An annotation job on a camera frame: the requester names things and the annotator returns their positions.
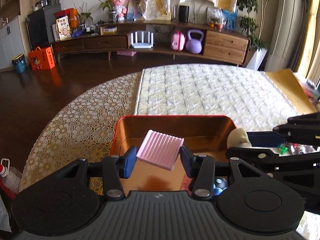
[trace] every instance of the plastic bottle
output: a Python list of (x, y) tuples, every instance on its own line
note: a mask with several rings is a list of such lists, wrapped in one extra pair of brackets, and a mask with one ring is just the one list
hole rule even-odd
[[(2, 165), (3, 160), (8, 161), (7, 168)], [(8, 159), (1, 160), (0, 176), (2, 177), (3, 185), (17, 195), (19, 193), (22, 174), (16, 168), (10, 167), (10, 161)]]

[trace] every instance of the potted plant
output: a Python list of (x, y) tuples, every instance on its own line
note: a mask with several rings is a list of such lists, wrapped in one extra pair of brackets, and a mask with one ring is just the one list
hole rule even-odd
[(97, 0), (100, 2), (99, 10), (102, 9), (103, 11), (105, 8), (108, 8), (109, 10), (109, 22), (116, 22), (117, 21), (117, 12), (115, 11), (115, 5), (112, 0)]
[(90, 19), (91, 22), (93, 23), (93, 18), (91, 17), (91, 12), (88, 12), (88, 5), (87, 3), (85, 3), (85, 11), (84, 11), (84, 2), (82, 4), (82, 7), (79, 7), (81, 12), (78, 13), (78, 17), (79, 17), (79, 21), (80, 21), (80, 28), (85, 31), (85, 28), (86, 28), (86, 21), (87, 19)]
[(237, 6), (239, 10), (244, 11), (246, 9), (248, 16), (240, 17), (240, 28), (246, 34), (246, 36), (250, 39), (250, 47), (249, 52), (252, 54), (251, 60), (247, 63), (246, 67), (249, 69), (257, 70), (268, 51), (268, 44), (263, 42), (260, 39), (264, 17), (265, 17), (265, 8), (268, 0), (262, 0), (262, 16), (261, 16), (261, 26), (259, 30), (259, 36), (257, 37), (255, 34), (258, 25), (254, 18), (250, 17), (250, 14), (255, 12), (258, 14), (258, 0), (237, 0)]

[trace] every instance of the pink toy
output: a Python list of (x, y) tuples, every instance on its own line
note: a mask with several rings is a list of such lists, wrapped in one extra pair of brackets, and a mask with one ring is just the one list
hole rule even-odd
[(186, 37), (182, 32), (176, 31), (171, 37), (171, 49), (183, 50)]
[(127, 8), (124, 6), (125, 0), (113, 0), (113, 3), (118, 14), (118, 22), (124, 21), (124, 14), (127, 13)]
[(184, 139), (149, 130), (137, 158), (168, 171), (172, 171)]

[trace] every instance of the pink box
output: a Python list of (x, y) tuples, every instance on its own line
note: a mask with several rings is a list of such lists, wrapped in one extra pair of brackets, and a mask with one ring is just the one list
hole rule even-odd
[(133, 57), (136, 55), (136, 51), (117, 51), (117, 55), (123, 55), (123, 56), (131, 56)]
[(149, 130), (137, 152), (137, 158), (172, 171), (183, 141), (183, 138)]

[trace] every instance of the wooden floor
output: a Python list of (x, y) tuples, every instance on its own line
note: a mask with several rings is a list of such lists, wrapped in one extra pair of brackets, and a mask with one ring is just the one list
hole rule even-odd
[(143, 68), (179, 63), (217, 63), (195, 57), (138, 53), (134, 57), (107, 53), (65, 57), (52, 70), (0, 73), (0, 159), (23, 171), (38, 136), (50, 120), (86, 90)]

